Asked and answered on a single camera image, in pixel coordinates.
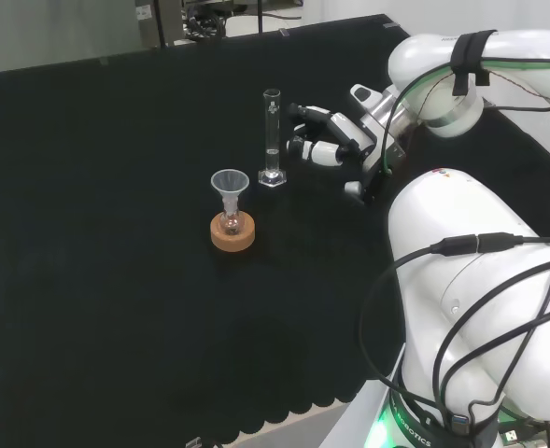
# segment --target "logo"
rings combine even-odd
[[[268,106],[268,111],[271,113],[271,114],[275,114],[276,112],[278,112],[278,105],[275,104],[274,101],[271,102],[271,105]]]
[[[445,177],[451,177],[451,175],[445,170],[445,168],[437,168],[435,170],[432,170],[433,173],[436,173],[437,175],[443,175]]]
[[[506,432],[505,439],[507,439],[507,441],[517,441],[517,433],[515,431]]]
[[[415,432],[413,429],[411,429],[407,423],[405,423],[405,420],[403,420],[402,415],[399,413],[399,409],[397,409],[397,405],[395,404],[395,400],[393,400],[391,402],[391,404],[393,405],[393,411],[395,411],[395,414],[397,415],[397,418],[399,418],[399,420],[402,422],[402,425],[407,430],[407,432],[409,432],[412,435],[412,437],[414,437],[417,441],[422,443],[422,445],[429,446],[429,447],[432,446],[432,444],[429,441],[427,441],[426,439],[421,437],[417,432]]]

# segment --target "black strap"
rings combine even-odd
[[[468,94],[468,75],[476,75],[476,86],[490,85],[490,74],[482,68],[482,53],[490,35],[497,30],[461,35],[451,53],[451,70],[455,73],[453,96]]]
[[[402,401],[402,397],[394,390],[388,391],[388,404],[393,419],[403,436],[416,447],[431,448],[472,448],[469,438],[456,436],[437,425],[427,425],[418,422]]]

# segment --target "plastic funnel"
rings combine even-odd
[[[222,196],[225,213],[237,211],[237,198],[249,186],[249,177],[238,170],[221,170],[212,175],[210,183]]]

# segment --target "glass cylinder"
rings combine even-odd
[[[287,180],[280,170],[280,117],[281,91],[269,89],[264,93],[264,119],[266,125],[266,168],[259,172],[258,180],[268,187],[276,187]]]

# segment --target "cable connector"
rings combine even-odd
[[[490,254],[513,249],[525,243],[550,244],[550,239],[523,237],[511,233],[481,233],[479,235],[463,235],[444,238],[439,243],[430,246],[431,254],[440,254],[445,257],[457,255]]]
[[[453,415],[451,430],[458,436],[468,436],[470,434],[470,419],[465,415]]]

